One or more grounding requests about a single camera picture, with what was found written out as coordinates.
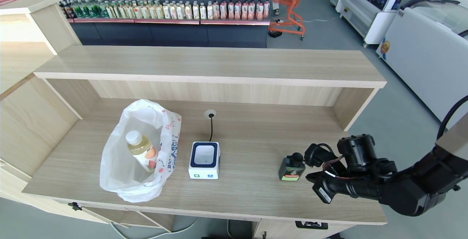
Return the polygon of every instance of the bottle cap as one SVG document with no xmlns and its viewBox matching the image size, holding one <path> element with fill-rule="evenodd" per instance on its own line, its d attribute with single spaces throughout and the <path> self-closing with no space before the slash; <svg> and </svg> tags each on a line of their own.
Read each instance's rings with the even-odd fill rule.
<svg viewBox="0 0 468 239">
<path fill-rule="evenodd" d="M 137 145 L 142 141 L 143 137 L 137 130 L 132 130 L 125 135 L 125 140 L 130 145 Z"/>
</svg>

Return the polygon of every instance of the black handle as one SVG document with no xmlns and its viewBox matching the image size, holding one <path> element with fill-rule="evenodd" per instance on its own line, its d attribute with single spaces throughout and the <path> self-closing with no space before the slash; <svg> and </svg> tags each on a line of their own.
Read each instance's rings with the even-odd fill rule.
<svg viewBox="0 0 468 239">
<path fill-rule="evenodd" d="M 328 223 L 315 223 L 315 222 L 304 222 L 296 221 L 297 228 L 304 228 L 304 229 L 328 229 Z"/>
<path fill-rule="evenodd" d="M 72 209 L 74 209 L 75 211 L 78 211 L 78 210 L 83 210 L 83 208 L 81 208 L 80 206 L 78 206 L 78 204 L 76 202 L 71 202 L 68 204 L 68 206 L 71 206 Z"/>
</svg>

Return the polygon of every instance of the black cable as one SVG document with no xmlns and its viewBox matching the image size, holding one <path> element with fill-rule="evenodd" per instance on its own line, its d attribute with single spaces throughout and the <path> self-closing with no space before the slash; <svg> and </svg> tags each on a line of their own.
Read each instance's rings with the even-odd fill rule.
<svg viewBox="0 0 468 239">
<path fill-rule="evenodd" d="M 211 136 L 209 142 L 211 142 L 211 139 L 213 138 L 213 116 L 210 114 L 210 120 L 211 120 Z"/>
<path fill-rule="evenodd" d="M 455 111 L 465 102 L 468 101 L 468 96 L 465 96 L 464 98 L 460 99 L 458 102 L 452 106 L 452 108 L 448 111 L 447 115 L 445 115 L 444 119 L 442 120 L 442 123 L 440 124 L 439 130 L 437 132 L 437 139 L 439 139 L 445 132 L 445 128 L 447 127 L 447 123 L 450 120 L 450 118 L 453 116 Z"/>
</svg>

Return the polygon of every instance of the plastic bag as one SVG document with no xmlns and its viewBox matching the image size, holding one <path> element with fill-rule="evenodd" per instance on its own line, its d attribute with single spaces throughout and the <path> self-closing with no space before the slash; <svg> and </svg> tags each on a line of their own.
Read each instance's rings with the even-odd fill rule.
<svg viewBox="0 0 468 239">
<path fill-rule="evenodd" d="M 127 202 L 147 202 L 159 196 L 174 171 L 181 116 L 148 100 L 127 106 L 104 146 L 99 185 Z M 147 172 L 127 147 L 125 135 L 138 130 L 159 147 L 156 169 Z"/>
</svg>

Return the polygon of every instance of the floor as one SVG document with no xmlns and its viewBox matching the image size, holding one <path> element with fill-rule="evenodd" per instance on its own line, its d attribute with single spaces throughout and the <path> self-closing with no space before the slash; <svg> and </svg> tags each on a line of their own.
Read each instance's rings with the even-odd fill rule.
<svg viewBox="0 0 468 239">
<path fill-rule="evenodd" d="M 388 83 L 376 94 L 368 107 L 350 129 L 351 134 L 371 134 L 376 142 L 378 157 L 387 157 L 396 161 L 399 169 L 411 166 L 426 154 L 433 146 L 439 122 L 428 112 L 426 107 L 414 96 L 395 73 L 379 59 L 376 46 L 362 47 L 362 38 L 344 20 L 329 0 L 302 0 L 297 12 L 306 23 L 303 41 L 295 34 L 283 34 L 277 38 L 268 38 L 269 48 L 284 49 L 335 49 L 361 50 L 376 66 Z M 447 200 L 458 200 L 461 194 L 451 193 Z M 446 203 L 444 207 L 435 207 L 432 214 L 418 218 L 400 216 L 383 206 L 388 218 L 384 226 L 356 226 L 341 233 L 344 238 L 459 238 L 458 232 L 449 227 L 427 227 L 437 224 L 437 217 L 464 216 L 463 209 L 456 203 Z M 177 217 L 175 229 L 187 227 L 194 217 Z M 463 218 L 451 221 L 453 227 L 463 228 Z M 251 238 L 251 223 L 232 221 L 234 238 Z M 68 239 L 117 239 L 120 238 L 109 225 L 70 219 L 42 212 L 36 208 L 7 201 L 0 198 L 0 231 L 2 238 L 68 238 Z M 158 229 L 132 227 L 125 229 L 129 238 L 145 238 L 160 234 Z M 162 238 L 200 239 L 202 236 L 227 238 L 226 221 L 220 219 L 200 219 L 192 229 Z"/>
</svg>

